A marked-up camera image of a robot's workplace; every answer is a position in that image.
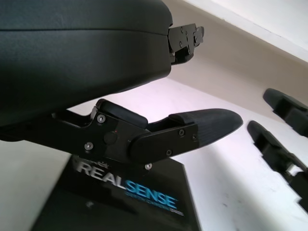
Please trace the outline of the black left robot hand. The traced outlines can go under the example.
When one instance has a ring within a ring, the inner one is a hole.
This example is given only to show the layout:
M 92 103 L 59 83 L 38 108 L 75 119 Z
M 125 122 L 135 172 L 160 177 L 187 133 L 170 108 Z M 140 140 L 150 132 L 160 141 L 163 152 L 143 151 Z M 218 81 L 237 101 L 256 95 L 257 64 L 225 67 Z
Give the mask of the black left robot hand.
M 160 0 L 1 1 L 1 140 L 143 166 L 222 139 L 243 123 L 233 111 L 149 123 L 104 99 L 168 76 L 203 37 Z

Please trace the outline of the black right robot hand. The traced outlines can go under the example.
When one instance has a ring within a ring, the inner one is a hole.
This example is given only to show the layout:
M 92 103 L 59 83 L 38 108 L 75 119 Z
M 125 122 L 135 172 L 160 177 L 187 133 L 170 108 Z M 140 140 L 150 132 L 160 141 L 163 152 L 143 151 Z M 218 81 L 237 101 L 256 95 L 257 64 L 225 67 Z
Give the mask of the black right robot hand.
M 263 99 L 297 134 L 308 136 L 308 107 L 295 98 L 275 89 L 267 89 Z M 288 186 L 300 197 L 297 202 L 308 210 L 308 167 L 289 152 L 267 129 L 256 121 L 247 125 L 254 146 L 261 152 L 263 160 L 279 173 Z

